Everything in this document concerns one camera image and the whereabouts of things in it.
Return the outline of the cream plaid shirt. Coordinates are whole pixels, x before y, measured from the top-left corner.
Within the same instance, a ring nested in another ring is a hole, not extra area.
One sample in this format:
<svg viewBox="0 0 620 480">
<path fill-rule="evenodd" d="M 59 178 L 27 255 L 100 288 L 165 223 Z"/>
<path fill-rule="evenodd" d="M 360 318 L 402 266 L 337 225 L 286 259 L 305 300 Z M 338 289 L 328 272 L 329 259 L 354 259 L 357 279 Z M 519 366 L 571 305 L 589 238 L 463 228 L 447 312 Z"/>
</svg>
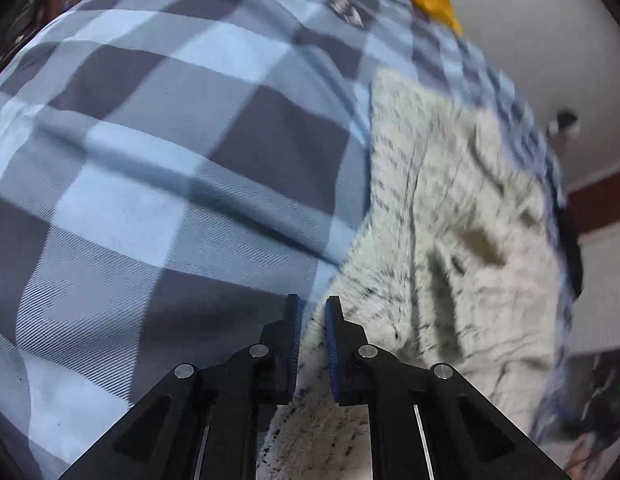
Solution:
<svg viewBox="0 0 620 480">
<path fill-rule="evenodd" d="M 406 364 L 457 368 L 529 430 L 557 363 L 546 194 L 492 110 L 381 67 L 371 206 L 329 285 L 346 320 Z"/>
</svg>

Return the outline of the black garment on bed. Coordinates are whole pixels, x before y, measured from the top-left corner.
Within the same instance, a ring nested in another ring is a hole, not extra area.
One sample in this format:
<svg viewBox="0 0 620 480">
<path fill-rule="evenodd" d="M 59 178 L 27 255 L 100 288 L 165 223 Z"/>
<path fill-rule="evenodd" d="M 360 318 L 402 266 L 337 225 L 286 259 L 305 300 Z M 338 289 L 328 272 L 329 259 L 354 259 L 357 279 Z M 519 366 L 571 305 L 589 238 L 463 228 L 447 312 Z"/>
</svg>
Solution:
<svg viewBox="0 0 620 480">
<path fill-rule="evenodd" d="M 583 292 L 583 260 L 579 244 L 579 230 L 571 209 L 568 206 L 556 207 L 556 221 L 564 260 L 566 260 L 569 282 L 574 299 L 578 299 Z"/>
</svg>

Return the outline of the blue checkered bed sheet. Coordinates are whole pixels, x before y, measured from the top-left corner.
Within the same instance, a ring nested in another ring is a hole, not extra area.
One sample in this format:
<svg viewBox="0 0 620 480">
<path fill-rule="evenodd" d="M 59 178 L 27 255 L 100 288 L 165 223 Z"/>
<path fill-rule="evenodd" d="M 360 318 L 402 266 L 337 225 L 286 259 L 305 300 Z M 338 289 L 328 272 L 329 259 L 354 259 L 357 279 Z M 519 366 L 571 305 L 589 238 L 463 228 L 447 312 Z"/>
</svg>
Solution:
<svg viewBox="0 0 620 480">
<path fill-rule="evenodd" d="M 411 0 L 83 0 L 0 73 L 0 479 L 57 479 L 174 367 L 225 363 L 302 307 L 261 479 L 364 479 L 369 422 L 328 387 L 324 304 L 371 206 L 388 67 L 492 110 L 546 194 L 512 81 Z"/>
</svg>

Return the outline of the white standing lamp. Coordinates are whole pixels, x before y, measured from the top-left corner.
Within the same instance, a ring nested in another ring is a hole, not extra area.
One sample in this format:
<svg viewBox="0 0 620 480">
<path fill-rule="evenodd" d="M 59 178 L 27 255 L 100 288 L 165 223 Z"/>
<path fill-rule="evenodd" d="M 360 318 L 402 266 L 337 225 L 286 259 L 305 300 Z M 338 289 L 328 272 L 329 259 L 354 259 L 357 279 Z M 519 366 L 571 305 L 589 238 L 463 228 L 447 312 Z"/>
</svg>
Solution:
<svg viewBox="0 0 620 480">
<path fill-rule="evenodd" d="M 568 139 L 575 139 L 581 131 L 581 123 L 578 114 L 570 108 L 563 108 L 556 117 L 548 124 L 546 132 L 551 138 L 564 136 Z"/>
</svg>

